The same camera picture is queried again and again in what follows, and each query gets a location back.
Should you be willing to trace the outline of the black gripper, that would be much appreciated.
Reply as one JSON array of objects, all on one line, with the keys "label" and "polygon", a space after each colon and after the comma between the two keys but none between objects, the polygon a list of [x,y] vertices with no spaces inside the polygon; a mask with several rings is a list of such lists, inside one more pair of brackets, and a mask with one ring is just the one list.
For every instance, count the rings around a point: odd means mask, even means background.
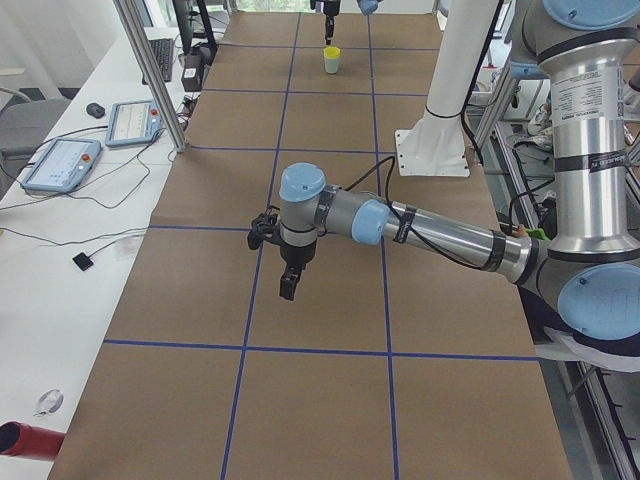
[{"label": "black gripper", "polygon": [[331,45],[334,37],[335,17],[340,13],[340,0],[310,0],[310,9],[325,16],[325,44]]},{"label": "black gripper", "polygon": [[297,286],[306,265],[314,259],[317,242],[304,246],[294,246],[280,242],[280,256],[286,267],[279,283],[279,296],[285,300],[294,300]]}]

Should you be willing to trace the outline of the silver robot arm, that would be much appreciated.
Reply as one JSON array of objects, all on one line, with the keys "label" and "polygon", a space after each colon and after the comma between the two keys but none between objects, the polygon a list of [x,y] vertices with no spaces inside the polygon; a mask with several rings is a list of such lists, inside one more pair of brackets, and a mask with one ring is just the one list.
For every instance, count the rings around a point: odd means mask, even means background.
[{"label": "silver robot arm", "polygon": [[639,242],[627,228],[622,61],[637,39],[635,1],[520,1],[510,27],[506,81],[550,81],[556,228],[517,238],[510,212],[499,230],[464,224],[388,197],[330,185],[309,163],[287,167],[275,239],[292,299],[321,230],[375,245],[383,238],[496,272],[554,312],[555,330],[590,340],[639,333]]},{"label": "silver robot arm", "polygon": [[[340,14],[341,0],[309,0],[309,9],[321,13],[325,17],[324,40],[326,46],[331,46],[334,38],[335,20]],[[357,0],[358,8],[364,15],[373,14],[379,7],[379,0]]]}]

